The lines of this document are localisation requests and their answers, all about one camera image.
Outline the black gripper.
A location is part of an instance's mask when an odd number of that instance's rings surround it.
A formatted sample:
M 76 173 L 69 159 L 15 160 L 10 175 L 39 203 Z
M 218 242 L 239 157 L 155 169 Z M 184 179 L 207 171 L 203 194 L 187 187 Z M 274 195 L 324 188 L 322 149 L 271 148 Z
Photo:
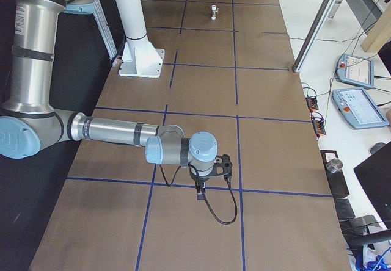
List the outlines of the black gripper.
M 190 177 L 195 181 L 197 200 L 202 200 L 202 195 L 205 197 L 206 182 L 209 180 L 209 176 L 197 176 L 192 170 L 189 171 Z

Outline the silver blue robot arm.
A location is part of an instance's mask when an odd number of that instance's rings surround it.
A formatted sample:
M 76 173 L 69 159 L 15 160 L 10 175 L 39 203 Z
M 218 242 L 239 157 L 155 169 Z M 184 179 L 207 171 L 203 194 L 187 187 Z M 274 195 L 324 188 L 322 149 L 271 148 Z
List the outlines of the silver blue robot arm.
M 95 0 L 16 0 L 10 96 L 3 102 L 1 154 L 22 159 L 66 140 L 96 140 L 145 148 L 149 163 L 187 167 L 197 197 L 217 174 L 217 140 L 208 132 L 184 136 L 177 125 L 158 126 L 88 117 L 49 104 L 58 16 L 90 14 Z

